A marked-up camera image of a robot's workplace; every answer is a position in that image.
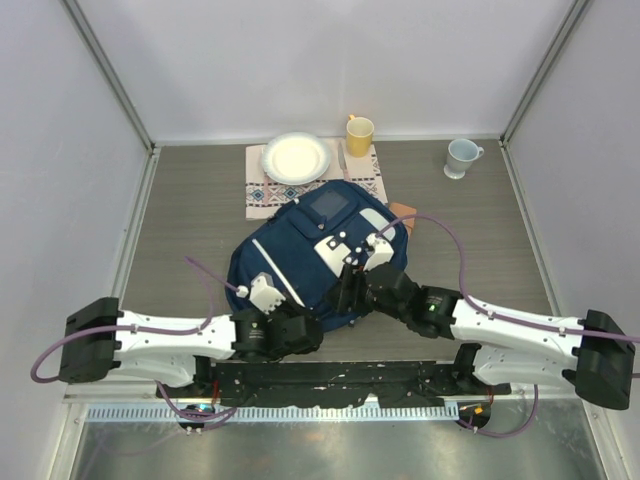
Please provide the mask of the navy blue student backpack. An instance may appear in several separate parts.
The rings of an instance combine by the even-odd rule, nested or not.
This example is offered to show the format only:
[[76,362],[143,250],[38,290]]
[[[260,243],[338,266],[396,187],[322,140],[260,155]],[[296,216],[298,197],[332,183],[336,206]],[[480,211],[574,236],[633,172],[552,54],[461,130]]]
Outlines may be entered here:
[[344,180],[332,180],[286,203],[235,249],[227,281],[251,286],[261,273],[273,284],[314,311],[323,330],[330,332],[360,317],[338,313],[327,301],[338,284],[342,266],[351,260],[357,267],[368,260],[366,239],[382,230],[394,254],[390,263],[407,266],[409,234],[400,224],[389,227],[396,216],[364,188]]

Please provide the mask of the brown leather wallet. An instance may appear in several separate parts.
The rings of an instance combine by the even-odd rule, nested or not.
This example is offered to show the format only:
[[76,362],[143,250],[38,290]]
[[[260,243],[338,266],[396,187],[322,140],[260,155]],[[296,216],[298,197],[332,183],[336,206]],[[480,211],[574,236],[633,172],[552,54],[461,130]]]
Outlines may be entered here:
[[[390,203],[389,209],[398,218],[417,213],[417,210],[414,207],[410,207],[408,205],[404,205],[398,202]],[[405,229],[407,230],[408,235],[411,236],[415,226],[415,219],[414,218],[405,219],[403,221],[403,224],[405,225]]]

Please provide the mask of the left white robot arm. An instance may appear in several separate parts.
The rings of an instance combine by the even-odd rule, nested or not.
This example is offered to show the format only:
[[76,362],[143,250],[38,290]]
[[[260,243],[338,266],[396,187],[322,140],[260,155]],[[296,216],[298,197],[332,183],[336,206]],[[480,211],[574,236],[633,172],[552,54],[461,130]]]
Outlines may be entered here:
[[121,310],[115,297],[100,298],[66,320],[59,379],[91,383],[113,372],[157,380],[190,398],[205,397],[213,375],[198,357],[248,363],[276,361],[317,350],[321,322],[286,302],[265,314],[251,307],[211,320],[154,317]]

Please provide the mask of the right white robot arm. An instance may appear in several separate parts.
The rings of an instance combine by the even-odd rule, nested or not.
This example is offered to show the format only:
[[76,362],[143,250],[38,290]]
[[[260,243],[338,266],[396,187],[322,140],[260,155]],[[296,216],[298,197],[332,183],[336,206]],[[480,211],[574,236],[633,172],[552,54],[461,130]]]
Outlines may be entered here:
[[472,345],[451,371],[457,391],[485,385],[570,385],[581,399],[611,410],[630,405],[636,340],[612,317],[555,317],[505,309],[455,290],[420,286],[388,262],[371,269],[344,263],[327,300],[339,313],[383,313],[426,338]]

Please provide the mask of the patterned cloth placemat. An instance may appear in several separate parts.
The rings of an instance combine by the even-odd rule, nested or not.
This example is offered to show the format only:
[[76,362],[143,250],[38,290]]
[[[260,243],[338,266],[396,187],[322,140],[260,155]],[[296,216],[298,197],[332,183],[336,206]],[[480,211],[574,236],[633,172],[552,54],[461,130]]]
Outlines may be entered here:
[[261,154],[266,145],[254,145],[245,149],[245,212],[247,220],[262,220],[272,216],[281,206],[306,194],[330,180],[343,180],[343,171],[337,159],[338,144],[344,150],[349,179],[383,204],[388,203],[379,158],[374,145],[365,157],[352,157],[345,147],[345,140],[324,138],[332,154],[325,173],[311,183],[290,186],[270,179],[261,166]]

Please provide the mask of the white paper plate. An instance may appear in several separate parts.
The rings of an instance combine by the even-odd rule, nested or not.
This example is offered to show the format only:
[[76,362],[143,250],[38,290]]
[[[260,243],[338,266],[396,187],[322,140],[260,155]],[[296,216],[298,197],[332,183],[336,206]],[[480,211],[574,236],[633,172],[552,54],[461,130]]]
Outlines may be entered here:
[[271,180],[299,186],[319,179],[329,168],[331,159],[331,150],[324,140],[304,132],[291,132],[266,144],[260,166]]

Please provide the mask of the yellow ceramic mug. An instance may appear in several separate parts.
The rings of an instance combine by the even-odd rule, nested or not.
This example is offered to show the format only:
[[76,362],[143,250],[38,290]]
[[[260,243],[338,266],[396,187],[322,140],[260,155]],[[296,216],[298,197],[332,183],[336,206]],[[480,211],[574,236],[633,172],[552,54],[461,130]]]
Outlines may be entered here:
[[362,116],[350,115],[346,124],[346,147],[352,157],[364,157],[371,146],[374,123]]

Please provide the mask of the light blue footed cup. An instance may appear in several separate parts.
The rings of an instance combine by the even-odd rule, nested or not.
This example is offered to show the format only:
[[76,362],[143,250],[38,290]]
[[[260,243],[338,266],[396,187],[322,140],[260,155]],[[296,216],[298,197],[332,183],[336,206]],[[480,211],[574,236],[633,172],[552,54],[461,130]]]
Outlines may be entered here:
[[453,180],[462,179],[472,164],[484,155],[484,152],[484,148],[472,140],[452,140],[447,148],[444,174]]

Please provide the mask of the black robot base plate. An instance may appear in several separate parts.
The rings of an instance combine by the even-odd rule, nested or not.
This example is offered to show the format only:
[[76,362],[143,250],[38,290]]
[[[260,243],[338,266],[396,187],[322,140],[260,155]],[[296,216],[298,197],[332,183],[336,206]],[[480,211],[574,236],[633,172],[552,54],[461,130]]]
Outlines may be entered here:
[[176,400],[218,399],[225,407],[346,408],[373,395],[382,407],[442,406],[446,397],[509,395],[511,386],[486,386],[454,364],[390,362],[240,362],[207,365],[196,361],[194,382],[168,387]]

